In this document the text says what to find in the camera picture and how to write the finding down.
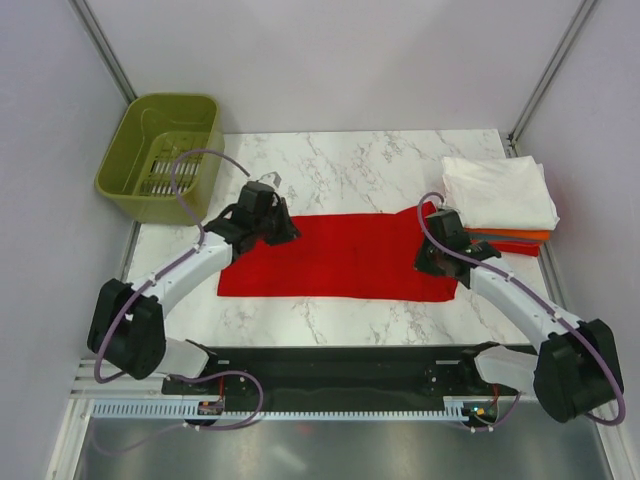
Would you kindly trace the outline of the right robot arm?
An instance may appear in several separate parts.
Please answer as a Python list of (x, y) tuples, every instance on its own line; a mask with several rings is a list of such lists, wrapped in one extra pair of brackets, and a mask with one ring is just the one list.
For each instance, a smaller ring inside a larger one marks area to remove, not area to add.
[(419, 211), (417, 218), (424, 241), (415, 268), (452, 278), (486, 299), (535, 350), (525, 354), (497, 344), (479, 345), (458, 368), (460, 386), (477, 394), (500, 384), (532, 395), (560, 423), (586, 416), (601, 425), (622, 424), (624, 383), (611, 328), (600, 319), (584, 321), (543, 298), (493, 246), (472, 242), (456, 211)]

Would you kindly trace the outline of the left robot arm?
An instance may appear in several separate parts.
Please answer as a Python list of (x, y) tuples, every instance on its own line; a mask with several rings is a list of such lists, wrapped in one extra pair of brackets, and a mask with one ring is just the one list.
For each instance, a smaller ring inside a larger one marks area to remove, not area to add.
[(159, 373), (198, 393), (211, 392), (219, 382), (218, 367), (209, 363), (204, 347), (168, 337), (166, 316), (258, 242), (276, 246), (300, 236), (285, 198), (258, 181), (247, 182), (236, 202), (198, 229), (195, 244), (163, 266), (132, 283), (111, 279), (101, 287), (87, 338), (98, 383)]

